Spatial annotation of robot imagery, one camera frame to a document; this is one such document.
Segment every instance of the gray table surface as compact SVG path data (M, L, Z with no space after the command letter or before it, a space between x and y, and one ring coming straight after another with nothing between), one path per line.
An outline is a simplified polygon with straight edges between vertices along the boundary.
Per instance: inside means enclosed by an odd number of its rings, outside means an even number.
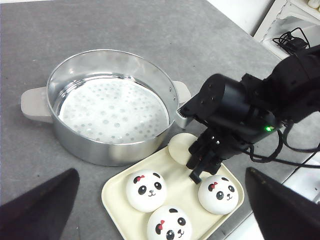
M205 0L62 0L1 4L1 203L44 181L76 168L80 186L62 240L121 239L101 203L103 184L126 167L102 167L69 154L47 123L26 119L21 94L42 87L53 68L67 57L91 49L116 49L140 55L165 70L192 94L214 73L240 80L245 73L265 78L279 60ZM291 143L315 145L317 115L294 128ZM204 130L193 122L186 132ZM181 132L174 127L170 137ZM268 154L270 136L257 144ZM302 162L305 154L284 149L280 155ZM258 164L239 155L225 165L245 187L245 170L254 166L283 182L294 170ZM209 238L223 239L249 214L248 198Z

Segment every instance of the black object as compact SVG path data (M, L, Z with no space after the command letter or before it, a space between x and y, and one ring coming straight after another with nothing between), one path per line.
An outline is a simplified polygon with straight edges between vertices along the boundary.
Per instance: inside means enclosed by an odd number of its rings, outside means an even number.
M264 239L319 239L319 205L253 167L246 169L245 186Z
M305 40L292 35L292 33L296 30L300 30ZM279 47L284 49L290 55L293 55L298 51L306 49L307 46L310 48L309 41L304 31L302 31L300 27L297 27L292 31L287 31L280 37L273 38L272 41L275 42Z
M0 207L1 240L58 240L74 205L79 174L69 169Z
M319 68L320 45L282 60L264 80L249 74L240 82L221 74L209 77L199 93L178 110L183 117L207 126L189 148L192 157L186 166L193 170L191 179L199 183L202 171L216 174L223 160L240 153L259 163L290 164L276 159L283 140L287 141L279 129L320 110ZM279 135L274 153L269 157L254 154L253 144L273 132Z

